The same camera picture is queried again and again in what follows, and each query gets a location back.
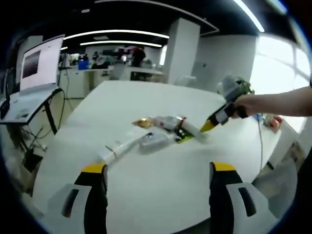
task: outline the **human arm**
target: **human arm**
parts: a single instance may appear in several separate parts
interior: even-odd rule
[[[235,106],[244,106],[247,115],[256,113],[283,116],[312,116],[312,88],[304,87],[281,94],[245,95]]]

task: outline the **blue container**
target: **blue container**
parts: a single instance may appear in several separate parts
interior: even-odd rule
[[[263,119],[263,114],[254,114],[253,117],[257,121],[261,121]]]
[[[78,70],[89,69],[89,60],[78,61]]]

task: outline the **human hand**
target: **human hand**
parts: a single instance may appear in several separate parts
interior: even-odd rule
[[[245,108],[246,114],[248,116],[252,116],[257,113],[254,104],[254,97],[255,95],[253,94],[242,95],[234,102],[234,106],[235,107],[243,106]],[[237,112],[234,113],[232,118],[239,118]]]

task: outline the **white chair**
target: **white chair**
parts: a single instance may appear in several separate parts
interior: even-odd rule
[[[184,87],[194,87],[196,84],[196,77],[189,77],[189,76],[180,76],[174,82],[176,86],[184,86]]]

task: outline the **black cable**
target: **black cable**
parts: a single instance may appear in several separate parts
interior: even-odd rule
[[[65,100],[66,100],[66,95],[65,92],[63,90],[61,90],[61,92],[63,93],[63,106],[62,106],[62,111],[60,113],[60,117],[59,117],[59,122],[58,122],[58,129],[60,128],[60,123],[62,122],[62,118],[63,118],[63,113],[64,113],[64,107],[65,107]]]
[[[64,55],[64,57],[63,57],[63,60],[62,60],[62,62],[61,62],[61,66],[58,68],[58,69],[59,69],[59,74],[58,74],[58,86],[59,86],[59,83],[60,83],[60,74],[61,74],[61,72],[62,72],[62,67],[63,67],[63,65],[64,65],[65,59],[66,59],[66,53],[65,53],[65,55]]]
[[[261,163],[260,163],[260,172],[262,171],[262,163],[263,163],[263,141],[262,141],[262,133],[260,128],[260,117],[258,117],[258,128],[260,134],[260,143],[261,143]]]
[[[68,89],[69,89],[69,75],[68,75],[68,72],[67,72],[67,68],[65,69],[65,71],[66,71],[66,75],[67,75],[67,87],[66,87],[66,100],[67,100],[67,102],[68,102],[68,104],[69,104],[69,107],[70,107],[70,109],[71,109],[71,111],[73,112],[74,111],[74,108],[73,108],[73,106],[72,106],[72,104],[70,103],[70,101],[68,100],[68,96],[67,96],[67,94],[68,94]]]
[[[61,90],[61,92],[63,92],[63,106],[62,106],[62,111],[61,111],[61,114],[60,114],[60,117],[59,117],[58,129],[60,128],[60,124],[61,124],[61,122],[62,122],[62,118],[63,118],[63,114],[64,114],[64,107],[65,107],[65,93],[64,93],[63,90]],[[24,132],[26,132],[26,133],[32,135],[32,136],[35,138],[35,140],[45,138],[45,137],[52,131],[52,129],[50,129],[50,130],[49,130],[46,134],[44,134],[43,136],[36,136],[36,135],[33,134],[32,132],[29,132],[29,131],[27,131],[27,130],[25,130],[25,129],[23,129],[23,128],[22,128],[22,130],[23,130]]]
[[[30,146],[29,146],[29,148],[32,146],[32,144],[34,143],[34,141],[36,141],[37,142],[37,144],[39,145],[39,147],[45,152],[45,149],[44,149],[44,147],[40,144],[40,142],[38,141],[38,137],[35,135],[35,134],[33,134],[32,132],[29,132],[29,131],[27,131],[27,130],[25,130],[25,129],[23,129],[23,128],[21,128],[24,132],[26,132],[26,133],[28,133],[28,134],[30,134],[30,135],[32,135],[33,137],[34,137],[34,140],[33,140],[33,142],[30,144]]]

